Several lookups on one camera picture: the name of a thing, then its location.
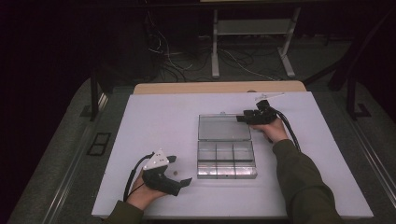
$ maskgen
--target clear plastic container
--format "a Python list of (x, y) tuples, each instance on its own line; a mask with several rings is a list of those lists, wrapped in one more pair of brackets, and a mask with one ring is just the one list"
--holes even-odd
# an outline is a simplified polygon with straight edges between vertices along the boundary
[(201, 115), (198, 135), (198, 178), (256, 178), (250, 129), (236, 115)]

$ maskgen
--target left hand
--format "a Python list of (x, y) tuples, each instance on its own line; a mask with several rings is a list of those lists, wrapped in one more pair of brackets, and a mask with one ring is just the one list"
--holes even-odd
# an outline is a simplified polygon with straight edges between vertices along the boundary
[(143, 170), (140, 171), (139, 176), (132, 185), (132, 191), (134, 192), (128, 197), (126, 202), (143, 211), (149, 204), (165, 196), (166, 193), (147, 187), (143, 181), (142, 174)]

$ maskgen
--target right hand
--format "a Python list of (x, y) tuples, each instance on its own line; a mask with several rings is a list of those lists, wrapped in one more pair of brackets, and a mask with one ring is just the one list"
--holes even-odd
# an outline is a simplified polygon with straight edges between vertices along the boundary
[(289, 139), (280, 118), (276, 118), (270, 124), (250, 125), (250, 127), (255, 130), (261, 130), (264, 137), (271, 140), (274, 144), (281, 140)]

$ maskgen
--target green sleeve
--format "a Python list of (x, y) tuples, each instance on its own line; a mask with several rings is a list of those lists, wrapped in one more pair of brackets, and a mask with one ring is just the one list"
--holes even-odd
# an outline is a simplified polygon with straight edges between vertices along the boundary
[(143, 211), (135, 206), (118, 201), (113, 212), (104, 221), (106, 224), (137, 224), (142, 219)]
[(312, 160), (298, 152), (289, 139), (276, 143), (273, 151), (277, 179), (291, 223), (344, 223), (335, 210), (332, 191), (323, 183)]

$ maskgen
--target white tabletop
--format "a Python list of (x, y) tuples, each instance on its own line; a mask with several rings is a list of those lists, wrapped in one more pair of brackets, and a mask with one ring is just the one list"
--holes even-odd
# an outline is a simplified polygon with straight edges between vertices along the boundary
[[(129, 173), (138, 160), (162, 148), (167, 156), (177, 156), (177, 161), (169, 165), (168, 177), (175, 180), (192, 177), (192, 182), (177, 197), (165, 196), (151, 204), (145, 211), (146, 217), (286, 217), (276, 180), (276, 158), (272, 146), (259, 132), (251, 132), (256, 179), (197, 179), (199, 115), (240, 114), (245, 109), (255, 109), (255, 98), (259, 96), (262, 93), (131, 95), (92, 214), (107, 217), (117, 200), (122, 200)], [(314, 161), (332, 189), (339, 214), (372, 217), (312, 93), (285, 92), (268, 101), (289, 119), (302, 152)]]

